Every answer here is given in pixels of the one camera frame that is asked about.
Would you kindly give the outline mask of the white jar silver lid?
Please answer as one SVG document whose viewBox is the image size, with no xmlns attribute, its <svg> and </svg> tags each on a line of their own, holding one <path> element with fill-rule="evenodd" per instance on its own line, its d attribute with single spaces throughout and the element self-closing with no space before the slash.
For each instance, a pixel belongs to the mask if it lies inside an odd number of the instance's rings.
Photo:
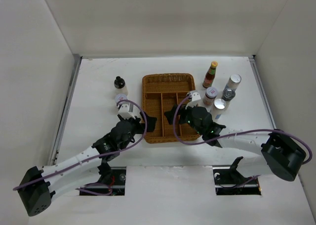
<svg viewBox="0 0 316 225">
<path fill-rule="evenodd" d="M 223 112 L 226 110 L 226 108 L 227 108 L 227 104 L 225 100 L 221 98 L 216 99 L 213 102 L 212 108 L 210 110 L 213 120 L 218 120 L 223 114 Z"/>
</svg>

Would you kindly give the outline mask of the dark sauce bottle black cap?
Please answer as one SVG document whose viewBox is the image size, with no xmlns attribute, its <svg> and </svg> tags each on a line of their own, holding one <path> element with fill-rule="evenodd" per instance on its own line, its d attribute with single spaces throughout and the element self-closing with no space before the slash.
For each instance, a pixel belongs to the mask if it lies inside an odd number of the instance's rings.
<svg viewBox="0 0 316 225">
<path fill-rule="evenodd" d="M 125 94 L 128 95 L 128 89 L 125 83 L 125 80 L 120 76 L 116 76 L 114 80 L 114 87 L 116 89 L 116 94 Z"/>
</svg>

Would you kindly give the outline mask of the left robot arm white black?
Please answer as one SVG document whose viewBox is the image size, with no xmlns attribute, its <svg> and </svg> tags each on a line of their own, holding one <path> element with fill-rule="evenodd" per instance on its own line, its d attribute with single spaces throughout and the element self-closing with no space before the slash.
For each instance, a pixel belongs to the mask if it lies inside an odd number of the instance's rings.
<svg viewBox="0 0 316 225">
<path fill-rule="evenodd" d="M 133 146 L 135 135 L 153 132 L 156 122 L 156 117 L 147 114 L 129 119 L 119 116 L 116 126 L 85 151 L 54 166 L 28 169 L 16 188 L 28 216 L 40 214 L 72 189 L 92 183 L 107 184 L 112 172 L 108 162 Z"/>
</svg>

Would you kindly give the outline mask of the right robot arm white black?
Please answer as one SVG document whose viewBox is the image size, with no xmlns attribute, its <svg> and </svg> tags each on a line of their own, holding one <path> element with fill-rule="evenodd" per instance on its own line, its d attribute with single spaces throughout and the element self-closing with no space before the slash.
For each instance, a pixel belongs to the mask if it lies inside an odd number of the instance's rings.
<svg viewBox="0 0 316 225">
<path fill-rule="evenodd" d="M 216 123 L 204 107 L 174 105 L 164 115 L 172 126 L 176 122 L 189 125 L 201 135 L 202 142 L 210 146 L 253 153 L 253 157 L 237 157 L 230 165 L 229 177 L 234 183 L 268 174 L 294 181 L 302 165 L 313 156 L 311 149 L 291 134 L 268 129 L 231 130 Z"/>
</svg>

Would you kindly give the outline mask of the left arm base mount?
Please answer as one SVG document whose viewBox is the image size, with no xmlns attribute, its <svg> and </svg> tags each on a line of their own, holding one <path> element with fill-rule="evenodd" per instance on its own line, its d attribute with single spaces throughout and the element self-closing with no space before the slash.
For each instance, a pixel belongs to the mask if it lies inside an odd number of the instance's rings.
<svg viewBox="0 0 316 225">
<path fill-rule="evenodd" d="M 79 196 L 124 196 L 126 167 L 112 167 L 109 175 L 79 189 Z"/>
</svg>

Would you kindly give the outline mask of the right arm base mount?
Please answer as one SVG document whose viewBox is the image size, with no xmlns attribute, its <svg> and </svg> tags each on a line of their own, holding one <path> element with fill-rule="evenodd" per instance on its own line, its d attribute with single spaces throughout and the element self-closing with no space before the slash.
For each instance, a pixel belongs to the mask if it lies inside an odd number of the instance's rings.
<svg viewBox="0 0 316 225">
<path fill-rule="evenodd" d="M 214 166 L 216 195 L 261 195 L 258 176 L 244 177 L 237 171 L 243 157 L 237 157 L 230 166 Z"/>
</svg>

